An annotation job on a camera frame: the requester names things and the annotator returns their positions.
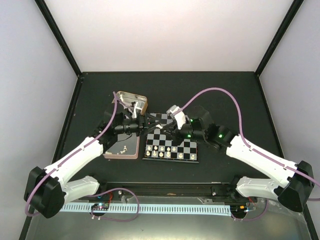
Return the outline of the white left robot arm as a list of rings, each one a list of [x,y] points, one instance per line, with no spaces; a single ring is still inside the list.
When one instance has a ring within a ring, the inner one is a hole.
[[[93,134],[70,153],[45,168],[37,166],[30,171],[23,197],[27,216],[42,215],[48,219],[67,203],[83,197],[101,200],[107,195],[107,186],[91,175],[74,181],[71,178],[109,150],[118,141],[119,135],[141,136],[161,126],[161,120],[149,113],[139,113],[133,117],[124,110],[118,112],[117,107],[116,101],[113,112],[105,112],[104,119]]]

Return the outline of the black and grey chessboard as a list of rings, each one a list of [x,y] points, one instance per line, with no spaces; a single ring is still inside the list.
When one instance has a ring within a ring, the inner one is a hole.
[[[197,164],[198,145],[189,139],[177,145],[157,127],[147,134],[143,159]]]

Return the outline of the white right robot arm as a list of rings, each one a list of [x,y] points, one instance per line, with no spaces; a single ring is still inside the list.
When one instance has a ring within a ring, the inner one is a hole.
[[[167,113],[167,124],[160,117],[156,117],[153,123],[176,143],[183,140],[206,143],[266,175],[266,178],[242,176],[236,184],[228,187],[230,200],[238,202],[243,197],[259,197],[276,200],[294,212],[304,210],[315,186],[309,163],[286,160],[248,142],[240,134],[215,124],[210,113],[201,106],[196,106],[188,116],[176,105]]]

